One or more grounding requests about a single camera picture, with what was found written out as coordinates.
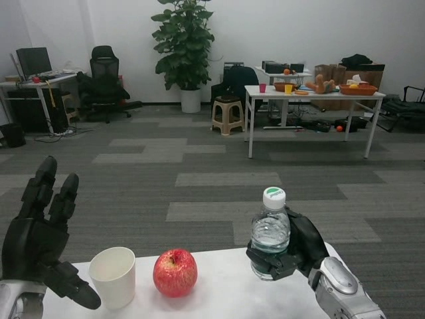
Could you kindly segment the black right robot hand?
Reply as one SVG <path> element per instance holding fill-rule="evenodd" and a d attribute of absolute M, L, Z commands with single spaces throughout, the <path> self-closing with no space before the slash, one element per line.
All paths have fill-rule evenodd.
<path fill-rule="evenodd" d="M 315 225 L 304 215 L 287 209 L 290 222 L 288 249 L 281 253 L 267 253 L 248 243 L 246 255 L 255 273 L 263 280 L 280 280 L 298 270 L 305 277 L 319 271 L 329 257 L 324 240 Z"/>

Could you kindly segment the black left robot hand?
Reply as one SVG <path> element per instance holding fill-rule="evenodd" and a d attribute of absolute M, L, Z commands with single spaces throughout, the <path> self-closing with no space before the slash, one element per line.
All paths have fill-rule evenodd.
<path fill-rule="evenodd" d="M 91 310 L 101 300 L 78 269 L 60 261 L 68 242 L 68 220 L 75 210 L 79 177 L 71 173 L 54 193 L 57 161 L 48 156 L 31 178 L 21 198 L 22 207 L 7 229 L 1 262 L 1 315 L 42 316 L 47 289 Z"/>

